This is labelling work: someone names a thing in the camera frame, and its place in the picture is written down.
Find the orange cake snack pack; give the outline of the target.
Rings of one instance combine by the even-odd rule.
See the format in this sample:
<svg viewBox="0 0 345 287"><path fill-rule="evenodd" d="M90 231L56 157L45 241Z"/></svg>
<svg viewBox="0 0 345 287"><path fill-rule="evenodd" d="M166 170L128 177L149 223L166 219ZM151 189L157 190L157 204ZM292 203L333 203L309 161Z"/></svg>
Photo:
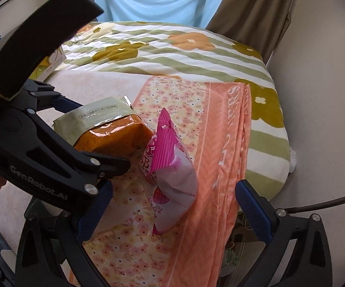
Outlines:
<svg viewBox="0 0 345 287"><path fill-rule="evenodd" d="M108 97L72 110L53 122L54 131L79 152L128 157L154 135L130 100Z"/></svg>

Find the floral striped quilt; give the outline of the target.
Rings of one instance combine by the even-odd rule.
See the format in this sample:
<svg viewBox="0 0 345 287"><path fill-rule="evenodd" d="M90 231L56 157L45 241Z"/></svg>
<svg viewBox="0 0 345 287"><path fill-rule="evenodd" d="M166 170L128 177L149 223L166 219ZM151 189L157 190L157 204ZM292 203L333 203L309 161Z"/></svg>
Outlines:
<svg viewBox="0 0 345 287"><path fill-rule="evenodd" d="M209 30L172 23L92 22L63 44L61 70L242 82L252 95L246 179L272 199L290 170L290 145L274 81L257 50Z"/></svg>

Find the green cardboard snack box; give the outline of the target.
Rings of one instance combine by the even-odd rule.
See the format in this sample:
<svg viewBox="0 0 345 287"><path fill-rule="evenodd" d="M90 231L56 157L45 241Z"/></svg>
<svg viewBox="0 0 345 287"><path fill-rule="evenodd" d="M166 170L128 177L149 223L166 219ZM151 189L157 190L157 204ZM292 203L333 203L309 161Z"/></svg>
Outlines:
<svg viewBox="0 0 345 287"><path fill-rule="evenodd" d="M66 59L62 46L50 56L46 56L29 76L29 79L44 82L49 75Z"/></svg>

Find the orange floral towel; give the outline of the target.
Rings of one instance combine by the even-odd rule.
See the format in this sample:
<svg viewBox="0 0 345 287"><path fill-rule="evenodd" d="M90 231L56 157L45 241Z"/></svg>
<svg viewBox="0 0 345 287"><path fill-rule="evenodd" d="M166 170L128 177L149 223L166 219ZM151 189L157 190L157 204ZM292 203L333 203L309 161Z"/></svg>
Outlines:
<svg viewBox="0 0 345 287"><path fill-rule="evenodd" d="M154 130L84 244L111 286L216 285L246 172L251 90L145 75L78 82L79 102L128 96Z"/></svg>

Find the right brown curtain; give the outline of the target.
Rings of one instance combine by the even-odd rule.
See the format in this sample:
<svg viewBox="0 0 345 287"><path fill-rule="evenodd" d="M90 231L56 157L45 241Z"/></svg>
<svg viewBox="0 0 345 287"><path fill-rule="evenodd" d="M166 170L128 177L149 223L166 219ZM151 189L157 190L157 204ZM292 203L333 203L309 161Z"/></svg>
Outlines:
<svg viewBox="0 0 345 287"><path fill-rule="evenodd" d="M222 0L206 29L250 45L268 62L291 23L293 0Z"/></svg>

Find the pink strawberry snack bag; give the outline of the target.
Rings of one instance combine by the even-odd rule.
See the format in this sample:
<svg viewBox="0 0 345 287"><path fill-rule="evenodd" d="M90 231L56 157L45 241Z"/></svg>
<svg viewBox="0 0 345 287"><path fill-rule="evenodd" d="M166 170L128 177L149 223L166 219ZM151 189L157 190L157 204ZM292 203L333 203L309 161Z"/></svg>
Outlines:
<svg viewBox="0 0 345 287"><path fill-rule="evenodd" d="M143 189L154 211L153 233L162 235L187 213L198 192L193 162L165 108L139 166L146 180Z"/></svg>

